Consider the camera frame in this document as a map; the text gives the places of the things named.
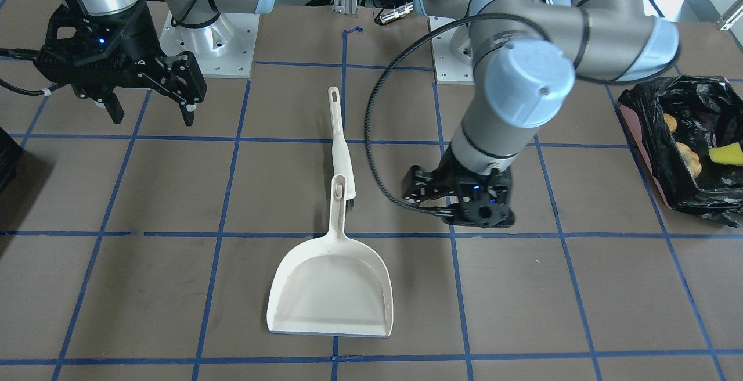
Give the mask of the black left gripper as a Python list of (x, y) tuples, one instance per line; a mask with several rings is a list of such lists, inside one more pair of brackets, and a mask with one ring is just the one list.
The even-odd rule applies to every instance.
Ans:
[(513, 176), (511, 169), (493, 169), (475, 174), (453, 157), (443, 157), (438, 167), (426, 172), (412, 165), (401, 184), (403, 200), (411, 206), (451, 196), (453, 212), (445, 221), (459, 227), (508, 228), (515, 223), (510, 207)]

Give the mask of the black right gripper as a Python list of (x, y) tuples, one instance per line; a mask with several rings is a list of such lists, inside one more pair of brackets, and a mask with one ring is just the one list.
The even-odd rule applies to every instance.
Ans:
[[(59, 5), (34, 66), (50, 82), (72, 85), (95, 99), (115, 87), (155, 90), (178, 104), (187, 127), (208, 88), (193, 52), (165, 56), (146, 0), (119, 13), (87, 17)], [(105, 95), (102, 105), (114, 124), (122, 123), (125, 111), (116, 94)]]

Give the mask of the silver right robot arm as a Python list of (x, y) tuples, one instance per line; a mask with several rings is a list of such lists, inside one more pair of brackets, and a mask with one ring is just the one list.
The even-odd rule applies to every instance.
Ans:
[(259, 16), (275, 0), (165, 0), (176, 51), (165, 51), (146, 0), (61, 0), (49, 19), (35, 68), (104, 107), (115, 124), (124, 111), (115, 89), (151, 89), (177, 103), (191, 126), (207, 83), (200, 63), (245, 56), (229, 16)]

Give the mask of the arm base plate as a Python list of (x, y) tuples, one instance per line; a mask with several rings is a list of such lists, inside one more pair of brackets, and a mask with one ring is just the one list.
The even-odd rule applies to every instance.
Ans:
[(458, 26), (431, 39), (436, 82), (473, 85), (471, 41), (468, 26)]
[(191, 51), (204, 77), (250, 78), (259, 14), (223, 13), (200, 29), (174, 27), (168, 13), (160, 47), (169, 56)]

